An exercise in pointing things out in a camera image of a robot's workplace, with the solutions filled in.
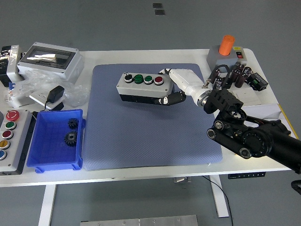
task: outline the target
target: white robot arm segment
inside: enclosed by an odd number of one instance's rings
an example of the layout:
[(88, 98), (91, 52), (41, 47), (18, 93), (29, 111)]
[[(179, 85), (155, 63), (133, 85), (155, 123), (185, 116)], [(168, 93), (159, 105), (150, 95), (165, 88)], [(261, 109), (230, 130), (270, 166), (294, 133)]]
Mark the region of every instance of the white robot arm segment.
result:
[(203, 88), (202, 80), (190, 69), (163, 69), (171, 80), (187, 95), (192, 96), (197, 106), (204, 106), (211, 90)]

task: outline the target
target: black gear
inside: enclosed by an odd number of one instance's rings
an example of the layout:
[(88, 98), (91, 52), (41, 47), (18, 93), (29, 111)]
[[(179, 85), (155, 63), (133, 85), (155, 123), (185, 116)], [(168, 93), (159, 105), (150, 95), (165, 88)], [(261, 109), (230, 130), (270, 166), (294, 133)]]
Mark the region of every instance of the black gear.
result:
[(72, 131), (69, 132), (65, 135), (65, 143), (70, 146), (70, 147), (74, 147), (76, 146), (76, 140), (77, 140), (77, 132), (76, 131)]
[(79, 126), (79, 120), (78, 119), (69, 119), (68, 125), (70, 129), (75, 129)]

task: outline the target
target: blue anti-static mat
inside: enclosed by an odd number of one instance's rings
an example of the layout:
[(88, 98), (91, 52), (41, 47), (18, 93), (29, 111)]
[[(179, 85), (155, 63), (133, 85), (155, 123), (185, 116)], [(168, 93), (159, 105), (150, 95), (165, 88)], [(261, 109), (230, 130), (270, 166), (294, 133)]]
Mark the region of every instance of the blue anti-static mat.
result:
[(157, 74), (195, 64), (98, 65), (93, 70), (83, 166), (87, 170), (198, 165), (222, 160), (219, 144), (206, 131), (214, 121), (192, 97), (172, 106), (124, 102), (116, 85), (124, 72)]

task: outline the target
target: red emergency stop button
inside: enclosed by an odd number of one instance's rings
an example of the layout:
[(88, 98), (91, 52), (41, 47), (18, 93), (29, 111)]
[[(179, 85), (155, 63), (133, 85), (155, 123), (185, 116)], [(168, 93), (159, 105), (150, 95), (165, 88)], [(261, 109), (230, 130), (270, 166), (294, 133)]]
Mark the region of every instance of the red emergency stop button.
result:
[(155, 84), (157, 86), (162, 85), (164, 83), (164, 79), (161, 76), (158, 76), (157, 78), (155, 78)]
[(16, 121), (20, 117), (20, 113), (16, 110), (9, 111), (5, 117), (9, 121)]
[(11, 139), (13, 136), (14, 136), (14, 133), (10, 130), (6, 130), (2, 133), (2, 138), (6, 139), (6, 140)]

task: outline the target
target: table leg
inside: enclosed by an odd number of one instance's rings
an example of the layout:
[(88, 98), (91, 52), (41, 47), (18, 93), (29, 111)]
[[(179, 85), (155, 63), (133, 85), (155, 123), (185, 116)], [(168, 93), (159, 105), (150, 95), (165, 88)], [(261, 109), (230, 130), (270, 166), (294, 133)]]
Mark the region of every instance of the table leg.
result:
[(40, 214), (39, 226), (50, 226), (56, 185), (46, 185)]
[[(219, 187), (222, 188), (221, 180), (219, 175), (211, 175), (210, 180), (218, 184)], [(219, 218), (227, 218), (229, 217), (227, 204), (225, 200), (225, 196), (223, 192), (219, 189), (219, 187), (215, 184), (211, 183), (213, 196), (215, 200), (217, 215)]]

